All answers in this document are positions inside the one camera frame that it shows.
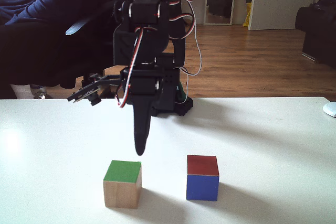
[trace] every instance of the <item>chair armrest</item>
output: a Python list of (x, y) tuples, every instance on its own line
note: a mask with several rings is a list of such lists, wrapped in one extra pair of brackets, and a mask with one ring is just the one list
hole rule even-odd
[(115, 1), (109, 1), (103, 4), (100, 8), (98, 8), (94, 13), (89, 16), (83, 17), (74, 23), (66, 32), (66, 35), (72, 35), (78, 32), (81, 28), (87, 26), (89, 23), (95, 21), (99, 18), (103, 13), (108, 11), (113, 11)]

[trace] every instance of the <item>robotic arm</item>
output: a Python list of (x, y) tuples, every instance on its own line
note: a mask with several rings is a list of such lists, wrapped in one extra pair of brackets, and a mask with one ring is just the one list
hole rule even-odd
[[(180, 0), (126, 0), (116, 2), (114, 15), (120, 25), (114, 32), (114, 65), (127, 66), (119, 76), (91, 77), (92, 83), (77, 91), (68, 101), (87, 98), (92, 105), (99, 103), (97, 92), (102, 85), (118, 86), (113, 96), (119, 107), (133, 105), (134, 141), (138, 155), (145, 150), (151, 116), (161, 112), (184, 115), (192, 106), (184, 96), (180, 84), (180, 70), (184, 71), (185, 37), (195, 25), (194, 16), (182, 14)], [(186, 33), (182, 17), (193, 17)], [(164, 53), (169, 40), (174, 53)], [(123, 87), (124, 97), (118, 97)]]

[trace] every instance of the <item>table surface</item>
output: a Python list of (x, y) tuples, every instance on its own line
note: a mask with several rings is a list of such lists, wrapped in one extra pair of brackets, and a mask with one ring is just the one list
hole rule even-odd
[[(325, 98), (194, 99), (135, 153), (114, 100), (0, 101), (0, 223), (336, 223), (336, 118)], [(218, 201), (188, 201), (186, 157), (216, 155)], [(112, 159), (142, 162), (139, 208), (104, 206)]]

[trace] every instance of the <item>green-topped block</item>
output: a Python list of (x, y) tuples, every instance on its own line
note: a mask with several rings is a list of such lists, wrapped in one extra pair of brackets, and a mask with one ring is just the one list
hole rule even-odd
[(137, 208), (141, 191), (141, 162), (112, 160), (103, 186), (106, 207)]

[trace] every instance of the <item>cube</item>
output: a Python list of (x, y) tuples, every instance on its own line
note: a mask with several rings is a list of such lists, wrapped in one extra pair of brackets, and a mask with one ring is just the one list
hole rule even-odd
[(103, 187), (106, 207), (138, 208), (141, 162), (112, 160)]
[(188, 200), (217, 201), (219, 171), (216, 156), (187, 155)]

